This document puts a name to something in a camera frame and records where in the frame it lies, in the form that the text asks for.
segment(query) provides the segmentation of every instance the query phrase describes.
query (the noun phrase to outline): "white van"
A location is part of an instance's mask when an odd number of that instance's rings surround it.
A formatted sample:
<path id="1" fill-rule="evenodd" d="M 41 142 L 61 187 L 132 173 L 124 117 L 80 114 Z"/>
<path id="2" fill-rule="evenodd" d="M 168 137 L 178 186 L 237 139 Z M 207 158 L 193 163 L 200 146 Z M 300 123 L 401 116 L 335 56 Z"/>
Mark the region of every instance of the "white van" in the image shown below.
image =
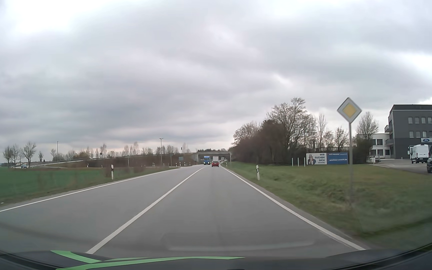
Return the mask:
<path id="1" fill-rule="evenodd" d="M 411 148 L 411 163 L 427 163 L 429 158 L 429 145 L 418 144 Z"/>

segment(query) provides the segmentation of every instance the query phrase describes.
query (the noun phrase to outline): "cloud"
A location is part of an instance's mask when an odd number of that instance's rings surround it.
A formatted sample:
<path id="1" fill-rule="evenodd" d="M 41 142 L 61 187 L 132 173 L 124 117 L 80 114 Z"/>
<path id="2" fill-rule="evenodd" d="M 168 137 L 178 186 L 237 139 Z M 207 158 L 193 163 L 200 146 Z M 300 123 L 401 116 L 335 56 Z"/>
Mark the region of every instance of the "cloud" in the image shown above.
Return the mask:
<path id="1" fill-rule="evenodd" d="M 0 161 L 27 140 L 227 148 L 294 96 L 331 128 L 350 96 L 381 131 L 393 104 L 432 102 L 432 2 L 53 4 L 0 1 Z"/>

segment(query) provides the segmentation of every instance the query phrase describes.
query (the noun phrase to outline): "road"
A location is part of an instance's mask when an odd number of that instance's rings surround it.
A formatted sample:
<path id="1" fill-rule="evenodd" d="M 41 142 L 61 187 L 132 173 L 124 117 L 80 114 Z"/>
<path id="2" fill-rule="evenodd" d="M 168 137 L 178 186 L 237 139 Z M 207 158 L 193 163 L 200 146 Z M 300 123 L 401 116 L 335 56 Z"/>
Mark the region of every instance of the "road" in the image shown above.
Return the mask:
<path id="1" fill-rule="evenodd" d="M 375 166 L 428 175 L 428 170 L 426 169 L 426 163 L 417 163 L 417 164 L 411 163 L 410 159 L 390 159 L 390 160 L 381 159 L 381 162 L 376 163 Z"/>
<path id="2" fill-rule="evenodd" d="M 112 258 L 307 258 L 366 248 L 298 217 L 218 167 L 173 169 L 41 200 L 1 209 L 1 250 L 69 250 Z"/>

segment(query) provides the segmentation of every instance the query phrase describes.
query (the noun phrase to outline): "priority road sign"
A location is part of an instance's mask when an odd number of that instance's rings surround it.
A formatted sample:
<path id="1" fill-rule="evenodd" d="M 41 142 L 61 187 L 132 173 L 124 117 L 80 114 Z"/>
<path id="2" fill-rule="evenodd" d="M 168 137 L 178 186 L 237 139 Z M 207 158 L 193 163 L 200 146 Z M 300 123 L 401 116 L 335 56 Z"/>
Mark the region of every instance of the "priority road sign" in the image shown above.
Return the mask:
<path id="1" fill-rule="evenodd" d="M 337 109 L 337 112 L 349 123 L 352 123 L 361 114 L 361 111 L 361 108 L 349 97 Z"/>

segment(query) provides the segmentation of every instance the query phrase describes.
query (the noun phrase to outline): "green field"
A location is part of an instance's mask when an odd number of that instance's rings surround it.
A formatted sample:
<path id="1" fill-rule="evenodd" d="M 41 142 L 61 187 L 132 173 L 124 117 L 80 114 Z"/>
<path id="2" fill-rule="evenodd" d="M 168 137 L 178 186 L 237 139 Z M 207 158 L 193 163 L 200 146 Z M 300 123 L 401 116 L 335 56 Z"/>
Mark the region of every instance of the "green field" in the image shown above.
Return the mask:
<path id="1" fill-rule="evenodd" d="M 81 189 L 172 168 L 9 169 L 0 167 L 0 205 Z"/>
<path id="2" fill-rule="evenodd" d="M 347 165 L 260 166 L 260 181 L 255 164 L 225 166 L 322 221 L 378 244 L 385 233 L 432 219 L 432 175 L 354 165 L 351 207 Z M 402 240 L 393 247 L 405 246 Z"/>

